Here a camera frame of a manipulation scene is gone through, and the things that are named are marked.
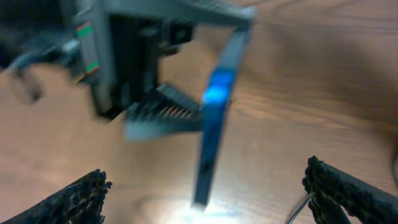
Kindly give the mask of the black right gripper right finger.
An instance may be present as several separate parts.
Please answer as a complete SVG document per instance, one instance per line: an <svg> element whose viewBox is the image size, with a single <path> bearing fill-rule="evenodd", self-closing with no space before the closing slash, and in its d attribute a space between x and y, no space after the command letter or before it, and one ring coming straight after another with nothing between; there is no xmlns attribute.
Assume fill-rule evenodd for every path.
<svg viewBox="0 0 398 224"><path fill-rule="evenodd" d="M317 224L397 224L397 197L312 156L302 180Z"/></svg>

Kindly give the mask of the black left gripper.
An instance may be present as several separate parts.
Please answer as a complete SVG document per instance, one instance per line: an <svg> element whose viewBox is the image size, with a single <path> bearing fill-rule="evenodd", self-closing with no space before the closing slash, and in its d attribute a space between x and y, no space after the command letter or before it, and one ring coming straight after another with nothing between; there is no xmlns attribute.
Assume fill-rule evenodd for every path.
<svg viewBox="0 0 398 224"><path fill-rule="evenodd" d="M201 106L175 86L158 86L159 59L193 39L193 24L249 27L254 7L220 0L76 1L80 58L96 114L124 110L124 137L141 141L201 131Z"/></svg>

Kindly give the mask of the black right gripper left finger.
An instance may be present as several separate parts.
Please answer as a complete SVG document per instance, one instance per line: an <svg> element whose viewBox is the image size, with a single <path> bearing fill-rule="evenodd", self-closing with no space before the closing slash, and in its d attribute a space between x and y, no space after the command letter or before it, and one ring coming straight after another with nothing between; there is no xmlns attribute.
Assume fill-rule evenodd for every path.
<svg viewBox="0 0 398 224"><path fill-rule="evenodd" d="M1 224L103 224L105 196L112 186L96 169Z"/></svg>

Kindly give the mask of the blue Galaxy smartphone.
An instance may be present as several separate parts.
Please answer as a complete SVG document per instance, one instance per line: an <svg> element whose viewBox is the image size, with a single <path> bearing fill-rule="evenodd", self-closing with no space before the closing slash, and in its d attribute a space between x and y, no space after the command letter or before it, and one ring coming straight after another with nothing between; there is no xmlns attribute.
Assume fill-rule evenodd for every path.
<svg viewBox="0 0 398 224"><path fill-rule="evenodd" d="M201 99L202 139L193 206L208 206L218 150L238 70L251 37L250 28L237 28L218 57Z"/></svg>

